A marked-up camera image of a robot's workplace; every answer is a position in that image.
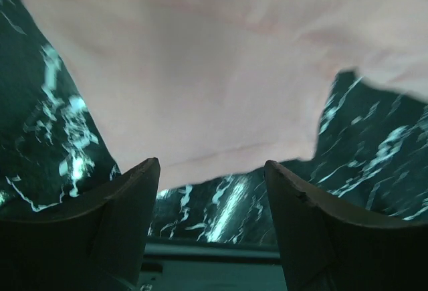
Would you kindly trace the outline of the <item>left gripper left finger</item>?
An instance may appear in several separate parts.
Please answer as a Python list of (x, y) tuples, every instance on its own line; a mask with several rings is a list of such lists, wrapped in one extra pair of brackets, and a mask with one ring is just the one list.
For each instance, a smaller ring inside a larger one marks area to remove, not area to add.
[(137, 290), (158, 189), (149, 158), (38, 213), (1, 215), (2, 290)]

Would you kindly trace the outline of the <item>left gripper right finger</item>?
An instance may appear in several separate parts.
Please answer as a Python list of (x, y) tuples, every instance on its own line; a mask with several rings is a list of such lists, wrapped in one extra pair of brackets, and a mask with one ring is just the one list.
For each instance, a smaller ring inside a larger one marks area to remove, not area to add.
[(275, 161), (264, 179), (288, 290), (426, 290), (427, 224), (331, 195)]

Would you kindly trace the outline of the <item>pink t shirt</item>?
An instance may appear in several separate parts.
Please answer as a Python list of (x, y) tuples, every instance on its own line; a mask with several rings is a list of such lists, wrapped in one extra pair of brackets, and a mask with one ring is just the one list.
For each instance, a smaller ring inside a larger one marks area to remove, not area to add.
[(22, 0), (121, 171), (310, 160), (338, 72), (427, 99), (427, 0)]

